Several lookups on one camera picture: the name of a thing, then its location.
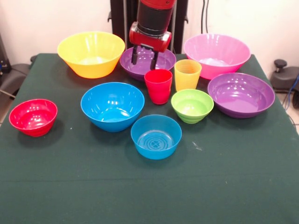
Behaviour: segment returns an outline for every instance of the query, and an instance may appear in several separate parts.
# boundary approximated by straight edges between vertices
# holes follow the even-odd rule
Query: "purple bowl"
[[[136,65],[131,63],[132,52],[133,48],[129,48],[122,54],[120,58],[121,66],[132,78],[144,81],[144,75],[150,71],[150,63],[154,57],[154,52],[138,47],[137,53],[139,57]],[[176,61],[176,56],[170,50],[166,50],[164,53],[159,53],[156,69],[170,70]]]
[[[218,108],[233,118],[251,118],[272,106],[275,93],[263,80],[243,73],[213,78],[208,93]]]

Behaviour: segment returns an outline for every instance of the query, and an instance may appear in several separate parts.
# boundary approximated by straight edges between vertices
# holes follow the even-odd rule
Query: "table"
[[[255,56],[240,72],[268,82]],[[83,94],[111,81],[144,93],[141,116],[178,121],[183,137],[173,156],[147,160],[130,128],[107,133],[84,116]],[[198,88],[205,87],[200,79]],[[13,107],[32,98],[53,100],[58,116],[40,138],[15,130],[8,117],[0,128],[1,224],[299,223],[299,137],[278,99],[255,118],[233,119],[214,108],[188,125],[170,103],[152,104],[145,84],[120,65],[88,80],[56,54],[38,55]]]

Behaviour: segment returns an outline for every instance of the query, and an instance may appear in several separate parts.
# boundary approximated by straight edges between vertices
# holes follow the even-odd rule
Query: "yellow bowl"
[[[73,71],[84,78],[101,78],[116,67],[125,42],[106,32],[84,32],[60,42],[58,55]]]

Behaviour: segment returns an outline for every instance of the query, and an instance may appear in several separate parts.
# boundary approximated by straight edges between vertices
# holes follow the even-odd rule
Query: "cup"
[[[165,69],[156,69],[147,72],[144,76],[149,97],[154,104],[166,104],[171,91],[172,72]]]
[[[201,69],[201,64],[194,60],[184,59],[176,62],[174,65],[176,90],[196,89]]]

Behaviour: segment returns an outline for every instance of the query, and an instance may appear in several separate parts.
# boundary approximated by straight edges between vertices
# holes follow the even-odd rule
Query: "plastic bowl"
[[[154,53],[152,50],[146,50],[138,46],[138,60],[136,65],[131,63],[132,53],[133,48],[126,50],[120,58],[120,64],[132,78],[144,82],[144,75],[150,71],[150,63],[154,57]],[[164,53],[159,53],[156,69],[170,70],[176,61],[176,56],[170,50],[166,50]]]
[[[9,122],[26,135],[40,137],[52,128],[57,113],[52,101],[32,99],[17,105],[9,114]]]
[[[90,121],[107,132],[120,132],[138,118],[144,107],[139,89],[126,83],[104,83],[88,90],[81,109]]]
[[[183,122],[195,124],[212,111],[214,101],[203,91],[181,90],[172,96],[171,105]]]
[[[85,32],[60,42],[58,55],[73,71],[84,78],[101,78],[116,67],[125,42],[106,32]]]
[[[201,34],[188,39],[184,51],[202,65],[200,77],[213,79],[237,71],[251,56],[249,47],[227,35]]]
[[[182,129],[174,119],[154,114],[137,120],[131,128],[131,137],[142,156],[162,160],[175,152]]]
[[[251,118],[267,110],[275,100],[271,86],[243,73],[227,73],[212,79],[208,93],[218,108],[233,118]]]

